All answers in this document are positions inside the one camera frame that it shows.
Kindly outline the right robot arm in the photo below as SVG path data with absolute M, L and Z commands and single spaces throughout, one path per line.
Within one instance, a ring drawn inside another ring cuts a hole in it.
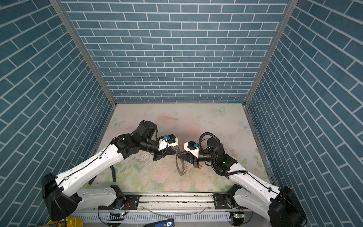
M 302 227 L 307 217 L 292 189 L 279 188 L 250 173 L 224 151 L 223 144 L 214 134 L 203 133 L 198 142 L 185 143 L 177 157 L 195 168 L 201 161 L 209 162 L 213 171 L 233 181 L 226 192 L 232 208 L 245 207 L 264 217 L 273 227 Z

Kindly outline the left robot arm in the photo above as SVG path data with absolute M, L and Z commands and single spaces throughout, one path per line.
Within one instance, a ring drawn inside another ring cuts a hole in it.
M 178 145 L 178 138 L 170 134 L 154 139 L 156 132 L 157 126 L 153 122 L 143 120 L 134 132 L 114 137 L 106 148 L 81 164 L 58 175 L 45 175 L 42 178 L 42 197 L 51 220 L 61 221 L 84 208 L 126 209 L 126 197 L 115 184 L 90 192 L 81 190 L 81 187 L 139 151 L 151 153 L 154 161 L 176 154 L 174 147 Z

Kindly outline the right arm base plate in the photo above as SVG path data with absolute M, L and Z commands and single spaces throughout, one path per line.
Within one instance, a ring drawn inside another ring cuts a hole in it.
M 242 210 L 242 206 L 237 204 L 232 194 L 225 194 L 225 193 L 213 194 L 213 202 L 216 210 L 227 210 L 227 209 Z

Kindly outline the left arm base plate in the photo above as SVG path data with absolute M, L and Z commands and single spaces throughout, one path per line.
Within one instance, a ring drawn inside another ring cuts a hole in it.
M 99 206 L 101 211 L 134 211 L 139 206 L 140 195 L 127 194 L 122 199 L 117 197 L 109 206 Z

